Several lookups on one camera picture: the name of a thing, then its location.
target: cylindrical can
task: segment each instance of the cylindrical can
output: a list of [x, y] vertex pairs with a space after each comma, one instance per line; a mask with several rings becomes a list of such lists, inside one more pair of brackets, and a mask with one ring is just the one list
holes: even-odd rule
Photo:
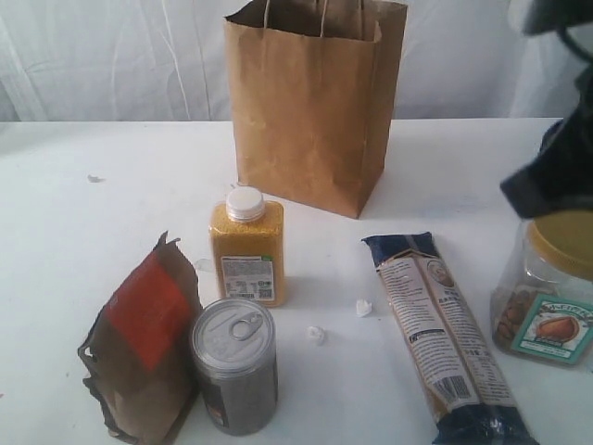
[[197, 319], [191, 340], [200, 389], [214, 425], [233, 436], [262, 429], [278, 401], [270, 312], [246, 299], [219, 300]]

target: black object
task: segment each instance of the black object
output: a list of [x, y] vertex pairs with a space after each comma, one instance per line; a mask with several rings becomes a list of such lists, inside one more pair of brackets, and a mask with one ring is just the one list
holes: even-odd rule
[[500, 186], [522, 218], [593, 210], [593, 65], [576, 86], [581, 99], [573, 114], [554, 124], [539, 156]]
[[[525, 0], [512, 0], [525, 4]], [[573, 27], [593, 21], [591, 0], [531, 0], [523, 20], [522, 32], [539, 35], [557, 30], [559, 27]]]

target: brown paper package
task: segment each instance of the brown paper package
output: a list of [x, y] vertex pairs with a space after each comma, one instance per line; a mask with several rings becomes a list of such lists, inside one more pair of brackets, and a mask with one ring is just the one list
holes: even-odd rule
[[[90, 373], [83, 383], [99, 401], [109, 433], [130, 443], [171, 442], [197, 393], [188, 340], [202, 311], [197, 277], [166, 236], [103, 307], [78, 349]], [[135, 300], [128, 301], [128, 313], [144, 318], [115, 312], [129, 296]], [[160, 347], [151, 349], [150, 342]]]
[[407, 7], [254, 0], [224, 23], [239, 183], [358, 218], [385, 166]]

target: red label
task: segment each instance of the red label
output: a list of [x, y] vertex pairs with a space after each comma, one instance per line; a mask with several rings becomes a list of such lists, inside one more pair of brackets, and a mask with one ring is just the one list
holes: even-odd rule
[[107, 318], [152, 371], [192, 320], [192, 309], [153, 252], [113, 294]]

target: yellow bottle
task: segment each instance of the yellow bottle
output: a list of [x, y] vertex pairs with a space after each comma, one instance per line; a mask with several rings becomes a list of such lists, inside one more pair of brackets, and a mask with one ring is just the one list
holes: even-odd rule
[[284, 208], [253, 187], [237, 187], [214, 208], [210, 241], [222, 298], [284, 303]]

